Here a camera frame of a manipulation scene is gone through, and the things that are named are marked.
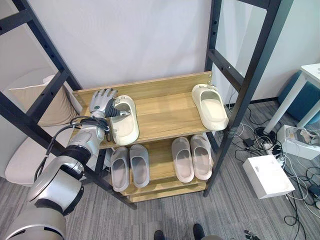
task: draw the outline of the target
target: white box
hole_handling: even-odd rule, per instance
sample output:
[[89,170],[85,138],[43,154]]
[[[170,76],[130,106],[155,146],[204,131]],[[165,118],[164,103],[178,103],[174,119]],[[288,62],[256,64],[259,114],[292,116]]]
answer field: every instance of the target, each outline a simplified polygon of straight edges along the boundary
[[304,159],[312,160],[320,154],[320,146],[307,145],[303,142],[295,140],[293,135],[288,135],[286,129],[293,128],[289,125],[283,125],[277,135],[277,140],[282,144],[284,153],[296,155]]
[[281,196],[295,190],[273,155],[250,157],[242,166],[258,199]]

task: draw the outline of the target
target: white table leg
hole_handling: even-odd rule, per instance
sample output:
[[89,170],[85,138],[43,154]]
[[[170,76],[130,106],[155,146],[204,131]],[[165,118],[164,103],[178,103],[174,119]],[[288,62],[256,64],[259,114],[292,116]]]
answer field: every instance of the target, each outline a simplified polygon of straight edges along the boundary
[[302,72],[298,79],[296,80],[295,84],[292,86],[291,90],[289,91],[288,95],[283,100],[283,103],[280,105],[272,119],[269,121],[268,125],[265,127],[264,131],[269,134],[272,129],[276,126],[277,122],[280,118],[285,114],[287,109],[290,107],[290,104],[295,100],[300,90],[306,84],[306,76]]
[[318,112],[320,111],[320,100],[308,111],[308,113],[296,125],[297,127],[304,127]]

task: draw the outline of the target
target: gray carpet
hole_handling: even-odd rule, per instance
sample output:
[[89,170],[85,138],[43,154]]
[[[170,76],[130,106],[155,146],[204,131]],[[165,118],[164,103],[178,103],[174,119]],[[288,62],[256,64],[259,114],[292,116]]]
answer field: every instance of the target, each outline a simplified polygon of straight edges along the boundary
[[[277,107],[275,102],[252,104],[252,119],[263,122],[274,114]],[[287,114],[281,122],[292,126],[297,123]],[[249,111],[243,123],[257,127],[249,122]],[[308,127],[320,129],[319,124]],[[251,136],[246,128],[242,137]],[[231,145],[207,198],[202,192],[189,193],[139,202],[138,209],[131,210],[93,183],[85,184],[80,203],[66,218],[68,239],[151,240],[156,230],[162,230],[168,240],[191,240],[193,224],[200,223],[207,235],[218,235],[225,240],[246,239],[243,233],[246,229],[257,233],[261,240],[292,240],[298,226],[288,226],[284,222],[285,215],[294,215],[288,200],[285,196],[258,200],[242,163],[234,157],[236,149]],[[248,153],[237,152],[241,160],[248,156]],[[305,170],[295,160],[297,157],[290,157],[297,174],[304,175]],[[314,161],[302,158],[300,161],[307,167],[320,165],[318,158]],[[21,212],[27,192],[26,187],[0,179],[0,239]],[[307,239],[320,239],[320,219],[307,211],[302,201],[297,201],[297,205]],[[320,215],[319,210],[311,209]],[[297,239],[304,239],[302,232]]]

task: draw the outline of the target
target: wooden shelf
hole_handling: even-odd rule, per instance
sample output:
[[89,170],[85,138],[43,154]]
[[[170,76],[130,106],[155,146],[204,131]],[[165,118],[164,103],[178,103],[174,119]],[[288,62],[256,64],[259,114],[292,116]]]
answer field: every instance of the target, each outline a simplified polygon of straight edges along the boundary
[[195,177],[191,182],[183,183],[183,182],[179,181],[176,177],[171,177],[171,178],[151,181],[147,186],[142,187],[142,188],[136,188],[136,186],[133,183],[131,183],[129,185],[129,187],[121,193],[125,196],[146,194],[146,193],[151,193],[151,192],[156,192],[156,191],[164,191],[164,190],[174,189],[174,188],[178,188],[178,187],[186,187],[186,186],[190,186],[190,185],[196,185],[199,183],[205,183],[205,181],[199,180]]
[[[168,138],[201,134],[208,130],[203,126],[191,92],[152,97],[134,101],[139,126],[139,137],[132,144],[141,144]],[[90,116],[89,108],[82,110]],[[118,147],[106,139],[100,149]]]
[[[136,107],[139,137],[132,144],[201,134],[208,130],[202,125],[198,110],[191,96],[196,84],[207,84],[211,72],[170,77],[126,85],[109,86],[132,97]],[[85,116],[90,116],[92,94],[101,88],[73,92],[81,103]],[[111,141],[102,141],[100,149],[117,147]]]
[[[178,180],[171,145],[177,137],[209,131],[202,125],[191,92],[197,84],[210,83],[211,77],[212,72],[208,71],[73,92],[75,98],[82,105],[82,116],[90,116],[88,106],[92,95],[100,89],[113,88],[118,90],[118,96],[128,95],[134,100],[139,137],[132,145],[143,144],[148,150],[150,182],[146,187],[136,188],[133,183],[132,169],[130,169],[129,186],[122,194],[132,202],[206,189],[206,182],[197,178],[188,183],[182,183]],[[112,141],[107,142],[106,140],[100,144],[100,149],[112,147],[118,146]]]
[[136,194],[136,195],[129,196],[129,199],[133,203],[136,203],[136,202],[141,202],[146,200],[171,197],[171,196],[180,195],[180,194],[189,194],[189,193],[199,192],[205,189],[206,189],[206,183],[202,182],[194,185],[177,187],[174,189],[154,191],[151,193]]

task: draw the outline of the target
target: person's foot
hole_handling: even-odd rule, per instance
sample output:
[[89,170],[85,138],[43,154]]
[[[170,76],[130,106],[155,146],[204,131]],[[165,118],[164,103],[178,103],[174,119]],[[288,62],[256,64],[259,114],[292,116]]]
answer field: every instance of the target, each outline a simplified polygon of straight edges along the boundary
[[164,233],[160,230],[155,231],[153,239],[154,240],[165,240]]
[[205,232],[199,223],[193,225],[193,235],[195,240],[201,240],[205,237]]

